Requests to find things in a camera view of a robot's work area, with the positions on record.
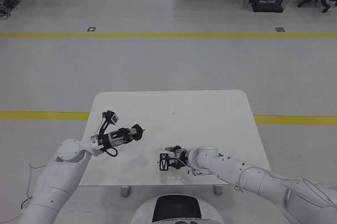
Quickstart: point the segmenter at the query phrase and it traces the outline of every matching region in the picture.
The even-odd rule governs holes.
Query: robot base
[[[190,195],[167,194],[143,203],[135,211],[131,224],[154,223],[176,218],[224,223],[219,212],[209,203]]]

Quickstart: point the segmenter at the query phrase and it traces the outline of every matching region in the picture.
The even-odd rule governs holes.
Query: table caster wheel
[[[131,193],[131,186],[122,186],[121,187],[121,196],[123,198],[127,198],[128,196],[130,196]]]
[[[223,194],[223,187],[221,185],[212,186],[213,193],[217,196],[221,196]]]

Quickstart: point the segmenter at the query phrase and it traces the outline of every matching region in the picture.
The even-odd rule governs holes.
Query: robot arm
[[[104,134],[109,124],[116,124],[118,117],[108,111],[103,113],[103,118],[105,122],[99,134],[82,141],[68,139],[60,144],[39,177],[33,198],[18,224],[54,223],[62,206],[78,188],[91,156],[106,152],[115,157],[118,154],[116,146],[141,139],[144,130],[138,124]]]
[[[212,174],[237,189],[257,194],[276,205],[290,223],[337,224],[337,191],[309,180],[291,180],[203,146],[186,151],[179,146],[160,155],[160,170],[190,167],[194,175]]]

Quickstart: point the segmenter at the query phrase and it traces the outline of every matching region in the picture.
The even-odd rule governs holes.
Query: white table
[[[119,146],[117,157],[92,157],[80,186],[225,184],[213,175],[188,175],[183,168],[160,171],[160,153],[175,145],[214,145],[225,156],[270,169],[247,97],[240,90],[103,92],[94,99],[83,137],[94,134],[107,110],[119,117],[107,131],[139,124],[145,129],[143,137]]]

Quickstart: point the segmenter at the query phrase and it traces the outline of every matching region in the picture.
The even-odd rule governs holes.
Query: yellow floor line
[[[337,33],[32,33],[0,34],[0,38],[337,38]]]
[[[43,111],[0,111],[5,120],[87,120],[89,113],[43,112]]]
[[[337,116],[255,116],[256,124],[337,125]]]
[[[0,111],[4,120],[87,120],[84,112]],[[337,125],[337,116],[255,116],[256,124]]]

